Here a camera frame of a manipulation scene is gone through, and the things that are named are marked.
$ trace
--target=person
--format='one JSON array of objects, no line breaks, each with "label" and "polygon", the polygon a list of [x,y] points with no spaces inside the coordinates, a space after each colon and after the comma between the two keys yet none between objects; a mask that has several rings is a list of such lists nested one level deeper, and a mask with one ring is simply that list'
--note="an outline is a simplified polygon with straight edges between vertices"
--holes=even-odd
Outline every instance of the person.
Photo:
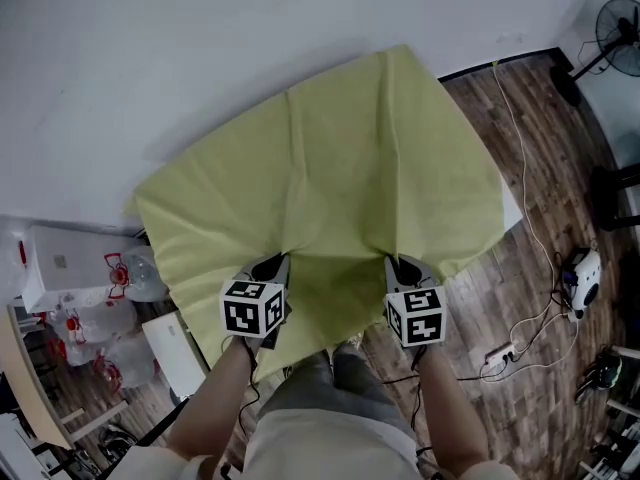
[{"label": "person", "polygon": [[[166,448],[133,447],[114,479],[211,479],[231,438],[260,342],[234,336],[171,428]],[[489,460],[487,433],[446,356],[430,345],[417,361],[431,446],[445,478],[514,480]],[[415,436],[345,342],[298,363],[259,412],[243,480],[419,479]]]}]

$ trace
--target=gray shorts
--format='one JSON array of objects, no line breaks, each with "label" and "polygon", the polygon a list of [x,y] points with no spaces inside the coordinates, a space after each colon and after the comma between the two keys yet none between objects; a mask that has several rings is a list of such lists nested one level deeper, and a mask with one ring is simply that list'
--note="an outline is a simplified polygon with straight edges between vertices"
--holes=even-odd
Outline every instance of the gray shorts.
[{"label": "gray shorts", "polygon": [[349,344],[300,361],[262,407],[258,418],[280,409],[324,409],[387,423],[415,440],[415,434],[360,353]]}]

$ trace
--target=black stand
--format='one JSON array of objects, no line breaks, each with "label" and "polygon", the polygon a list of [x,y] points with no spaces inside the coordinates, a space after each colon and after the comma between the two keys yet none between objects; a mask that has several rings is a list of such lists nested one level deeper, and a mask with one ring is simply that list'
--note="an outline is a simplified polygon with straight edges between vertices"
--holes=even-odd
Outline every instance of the black stand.
[{"label": "black stand", "polygon": [[584,68],[582,68],[580,71],[578,71],[577,74],[573,76],[567,73],[567,71],[562,69],[560,66],[553,66],[549,70],[549,74],[551,75],[551,81],[553,82],[553,85],[556,86],[556,89],[558,90],[560,95],[565,99],[565,101],[569,105],[571,105],[572,107],[577,107],[578,105],[580,105],[580,102],[582,101],[582,95],[580,94],[580,89],[578,89],[576,80],[580,78],[582,75],[584,75],[585,73],[588,73],[593,66],[595,66],[598,62],[604,59],[613,50],[615,50],[619,46],[627,44],[627,41],[628,41],[627,38],[624,37],[623,35],[613,43],[608,44],[602,50],[602,53],[600,55],[598,55],[595,59],[589,62],[589,64],[587,64]]},{"label": "black stand", "polygon": [[640,225],[640,215],[618,216],[618,191],[640,185],[640,164],[618,171],[596,167],[591,174],[591,201],[598,226],[605,231]]}]

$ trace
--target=white device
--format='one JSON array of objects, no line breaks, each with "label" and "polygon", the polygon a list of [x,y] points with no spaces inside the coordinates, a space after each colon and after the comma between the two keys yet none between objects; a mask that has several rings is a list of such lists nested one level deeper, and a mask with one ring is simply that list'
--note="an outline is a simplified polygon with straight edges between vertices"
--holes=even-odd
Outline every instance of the white device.
[{"label": "white device", "polygon": [[178,312],[145,322],[142,330],[176,396],[193,395],[209,369]]},{"label": "white device", "polygon": [[589,248],[575,249],[562,266],[564,296],[571,306],[572,322],[584,318],[586,308],[600,288],[600,255]]},{"label": "white device", "polygon": [[72,309],[104,302],[113,286],[105,255],[123,253],[141,244],[141,240],[126,236],[32,226],[24,240],[25,309],[39,313],[58,306]]}]

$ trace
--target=cloth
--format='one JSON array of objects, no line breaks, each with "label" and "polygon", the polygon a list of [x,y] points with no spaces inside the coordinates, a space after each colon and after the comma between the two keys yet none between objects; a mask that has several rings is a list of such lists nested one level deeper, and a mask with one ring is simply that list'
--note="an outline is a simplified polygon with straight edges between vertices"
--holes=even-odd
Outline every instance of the cloth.
[{"label": "cloth", "polygon": [[293,312],[256,379],[382,318],[383,258],[441,279],[504,234],[496,164],[406,46],[278,94],[145,180],[135,206],[162,279],[207,362],[226,336],[218,294],[243,265],[291,254]]},{"label": "cloth", "polygon": [[[317,409],[274,411],[258,424],[247,447],[243,480],[421,480],[398,429],[359,416]],[[206,457],[186,461],[166,448],[131,448],[112,480],[197,480]],[[443,472],[445,478],[453,478]],[[469,468],[460,480],[517,480],[498,462]]]},{"label": "cloth", "polygon": [[262,419],[283,409],[321,409],[386,423],[408,436],[405,448],[408,448],[410,456],[415,457],[413,430],[352,345],[345,343],[336,349],[333,372],[325,351],[298,363],[293,373],[262,406],[258,416]]},{"label": "cloth", "polygon": [[[343,344],[296,366],[260,411],[245,480],[420,480],[413,431],[358,351]],[[113,480],[197,480],[206,457],[133,447]],[[444,472],[445,478],[453,478]],[[508,466],[477,464],[461,480],[517,480]]]}]

